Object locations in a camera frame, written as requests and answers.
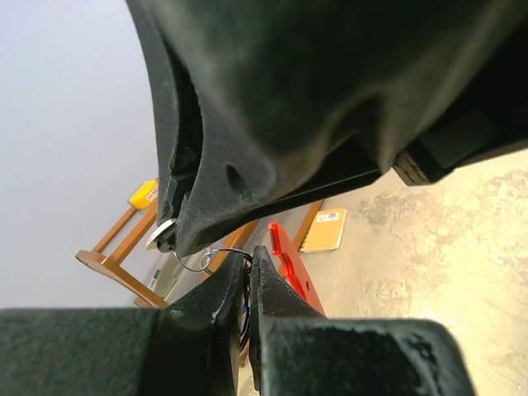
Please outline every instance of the white wall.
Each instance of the white wall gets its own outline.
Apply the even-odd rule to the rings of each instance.
[[[0,307],[122,306],[77,262],[157,175],[143,55],[124,1],[0,2]],[[125,268],[151,271],[135,249]]]

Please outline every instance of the red object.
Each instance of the red object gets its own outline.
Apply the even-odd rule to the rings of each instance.
[[[268,229],[271,233],[271,243],[273,244],[273,255],[280,258],[282,269],[291,287],[301,295],[313,308],[324,315],[324,309],[315,291],[314,284],[306,267],[300,258],[297,247],[291,242],[290,237],[280,224],[270,223]]]

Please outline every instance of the hole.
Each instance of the hole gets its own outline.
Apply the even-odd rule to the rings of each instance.
[[[231,189],[238,194],[247,194],[248,186],[246,186],[246,182],[244,179],[242,179],[242,176],[240,176],[240,173],[231,165],[228,165],[225,168],[227,177],[228,177],[228,183]]]

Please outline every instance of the metal wire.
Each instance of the metal wire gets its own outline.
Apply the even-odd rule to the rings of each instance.
[[[213,272],[212,270],[209,269],[209,266],[211,265],[211,256],[215,253],[218,253],[218,252],[233,252],[233,253],[241,253],[244,255],[244,258],[246,260],[248,260],[250,263],[251,263],[251,260],[252,260],[252,256],[251,254],[249,254],[248,252],[246,252],[245,250],[242,250],[242,249],[237,249],[235,247],[220,247],[218,249],[211,249],[209,246],[205,248],[205,253],[202,255],[202,257],[199,259],[200,262],[204,262],[204,259],[206,260],[205,262],[205,266],[201,267],[201,268],[198,268],[198,269],[195,269],[195,268],[190,268],[189,266],[185,265],[183,263],[182,260],[180,260],[180,257],[178,257],[178,255],[176,254],[176,251],[172,251],[172,253],[174,254],[174,257],[176,258],[176,260],[180,263],[181,266],[183,266],[186,270],[188,271],[191,271],[191,272],[205,272],[206,274],[208,275],[212,275]]]

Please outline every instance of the black plastic part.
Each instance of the black plastic part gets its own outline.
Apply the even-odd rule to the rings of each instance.
[[[133,15],[153,91],[158,222],[178,218],[182,257],[249,219],[371,183],[528,10],[525,0],[144,4],[148,23]],[[421,169],[432,181],[450,167],[433,171]]]
[[[266,316],[321,318],[288,283],[277,273],[267,249],[255,247],[251,275],[251,341],[249,360],[253,370],[255,389],[261,389],[261,328]]]
[[[457,167],[528,147],[528,20],[450,109],[397,157],[409,185],[437,182]]]
[[[438,323],[330,320],[256,247],[249,358],[265,395],[474,395],[459,348]]]
[[[0,311],[0,393],[235,395],[243,255],[163,311]]]

